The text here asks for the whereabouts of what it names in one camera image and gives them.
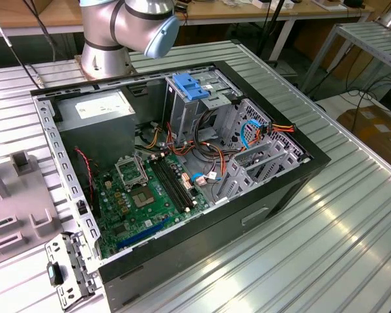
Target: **metal bracket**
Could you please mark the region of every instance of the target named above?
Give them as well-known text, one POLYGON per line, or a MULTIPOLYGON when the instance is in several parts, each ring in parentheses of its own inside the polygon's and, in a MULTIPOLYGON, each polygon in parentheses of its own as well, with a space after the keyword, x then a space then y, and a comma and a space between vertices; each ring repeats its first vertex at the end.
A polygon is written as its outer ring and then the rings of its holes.
POLYGON ((19 228, 19 220, 16 215, 8 216, 0 220, 0 236, 4 235, 16 228, 19 228))
POLYGON ((201 99, 202 103, 206 105, 209 110, 213 110, 219 108, 220 106, 226 106, 231 103, 231 101, 226 98, 225 95, 217 93, 215 97, 209 97, 205 99, 201 99))
POLYGON ((61 233, 45 245, 48 260, 61 269, 63 283, 57 287, 57 294, 64 311, 94 295, 96 290, 93 274, 87 273, 80 251, 81 237, 82 233, 61 233))
POLYGON ((35 169, 32 166, 31 158, 26 151, 19 151, 10 155, 10 161, 18 176, 31 173, 35 169))
POLYGON ((9 251, 19 248, 20 246, 23 246, 25 243, 26 240, 20 231, 13 233, 12 235, 0 239, 0 253, 5 254, 9 251))

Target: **slotted aluminum surface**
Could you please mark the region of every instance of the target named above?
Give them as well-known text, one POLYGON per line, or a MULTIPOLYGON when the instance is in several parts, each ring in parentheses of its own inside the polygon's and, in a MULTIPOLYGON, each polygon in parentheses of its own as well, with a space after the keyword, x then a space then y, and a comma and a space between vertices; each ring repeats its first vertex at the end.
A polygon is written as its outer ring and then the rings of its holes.
POLYGON ((341 24, 336 31, 391 66, 391 30, 377 22, 341 24))
MULTIPOLYGON (((388 312, 391 308, 391 168, 348 137, 306 97, 241 45, 172 49, 139 72, 226 60, 332 162, 282 213, 163 286, 127 312, 388 312)), ((47 87, 82 82, 73 61, 36 66, 47 87)), ((59 216, 70 220, 50 151, 20 68, 0 69, 0 162, 27 149, 40 161, 59 216)), ((43 246, 0 264, 0 312, 60 312, 43 246)), ((75 312, 106 312, 98 293, 75 312)))

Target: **wooden workbench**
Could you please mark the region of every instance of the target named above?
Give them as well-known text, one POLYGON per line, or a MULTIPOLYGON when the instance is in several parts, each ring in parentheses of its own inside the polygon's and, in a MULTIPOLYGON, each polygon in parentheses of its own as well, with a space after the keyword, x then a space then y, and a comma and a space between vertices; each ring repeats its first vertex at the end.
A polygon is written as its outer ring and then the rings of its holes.
MULTIPOLYGON (((371 7, 363 10, 350 8, 350 16, 359 16, 373 11, 371 7)), ((237 20, 248 18, 264 19, 267 11, 259 9, 253 5, 241 5, 239 7, 229 7, 217 0, 213 3, 193 2, 188 7, 188 24, 194 25, 191 21, 196 20, 237 20)), ((291 10, 282 10, 280 18, 295 16, 312 18, 338 17, 345 15, 345 11, 327 11, 310 0, 303 0, 296 4, 291 10)), ((180 20, 185 20, 183 14, 177 13, 180 20)), ((40 14, 40 19, 46 26, 70 26, 82 25, 81 9, 78 0, 53 0, 48 7, 40 14)), ((0 9, 0 24, 3 28, 16 27, 37 27, 38 24, 31 14, 23 14, 15 10, 0 9)))
MULTIPOLYGON (((280 37, 275 44, 270 59, 277 60, 291 29, 297 20, 327 19, 359 17, 360 22, 367 20, 373 9, 348 8, 343 11, 327 11, 320 6, 303 0, 295 4, 291 10, 282 10, 278 20, 285 21, 280 37)), ((185 25, 209 25, 244 22, 263 22, 267 10, 259 9, 253 5, 229 7, 220 0, 213 3, 194 2, 189 4, 188 19, 182 13, 177 13, 181 23, 185 25)), ((40 19, 47 26, 49 33, 75 33, 82 32, 81 9, 78 0, 53 0, 40 14, 40 19)), ((42 33, 35 18, 17 10, 4 10, 0 8, 0 24, 8 36, 39 35, 42 33)))

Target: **workbench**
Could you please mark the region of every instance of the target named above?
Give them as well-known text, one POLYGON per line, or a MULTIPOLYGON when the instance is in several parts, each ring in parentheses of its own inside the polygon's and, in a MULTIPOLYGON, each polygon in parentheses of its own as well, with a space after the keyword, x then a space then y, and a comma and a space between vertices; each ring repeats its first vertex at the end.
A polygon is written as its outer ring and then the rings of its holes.
POLYGON ((323 58, 338 36, 343 37, 346 41, 329 66, 329 72, 331 68, 334 68, 340 62, 352 45, 358 46, 378 60, 378 64, 369 75, 370 80, 366 83, 365 87, 369 86, 375 80, 383 64, 391 67, 391 30, 377 22, 338 24, 333 27, 308 69, 301 85, 303 92, 306 91, 316 70, 319 68, 323 58))
MULTIPOLYGON (((389 312, 391 166, 241 44, 173 48, 138 72, 224 60, 331 159, 287 208, 127 305, 127 312, 389 312)), ((73 60, 35 65, 46 87, 83 82, 73 60)), ((65 230, 76 230, 20 67, 0 68, 0 162, 39 160, 65 230)), ((60 312, 38 246, 0 263, 0 312, 60 312)), ((101 289, 74 312, 107 312, 101 289)))
MULTIPOLYGON (((341 11, 327 11, 312 3, 311 0, 303 0, 295 4, 292 9, 282 10, 278 21, 285 21, 280 36, 275 43, 270 60, 277 60, 295 21, 313 20, 323 18, 352 18, 359 17, 360 22, 367 20, 373 9, 366 6, 365 9, 348 8, 341 11)), ((268 21, 274 11, 270 10, 268 21)), ((229 7, 220 0, 213 3, 192 2, 188 6, 188 18, 182 13, 177 13, 181 25, 210 25, 227 23, 247 23, 265 21, 267 10, 253 5, 241 5, 229 7)), ((78 0, 53 0, 40 14, 40 19, 48 28, 49 33, 78 33, 83 32, 81 9, 78 0)), ((15 11, 0 10, 0 24, 8 36, 39 35, 41 29, 35 18, 29 14, 21 14, 15 11)))

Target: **blue pcie slot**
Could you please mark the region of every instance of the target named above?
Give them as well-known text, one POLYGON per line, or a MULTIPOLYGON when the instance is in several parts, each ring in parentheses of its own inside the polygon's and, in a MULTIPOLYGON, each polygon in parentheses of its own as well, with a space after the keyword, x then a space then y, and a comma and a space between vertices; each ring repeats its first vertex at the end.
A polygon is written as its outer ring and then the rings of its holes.
POLYGON ((165 223, 168 220, 169 220, 169 217, 166 218, 165 220, 163 220, 161 223, 159 223, 155 226, 152 226, 151 228, 148 228, 147 230, 141 231, 140 233, 137 233, 135 236, 131 236, 131 238, 125 239, 125 240, 121 241, 120 243, 117 243, 117 249, 121 249, 126 246, 130 246, 131 244, 160 231, 164 227, 165 223))

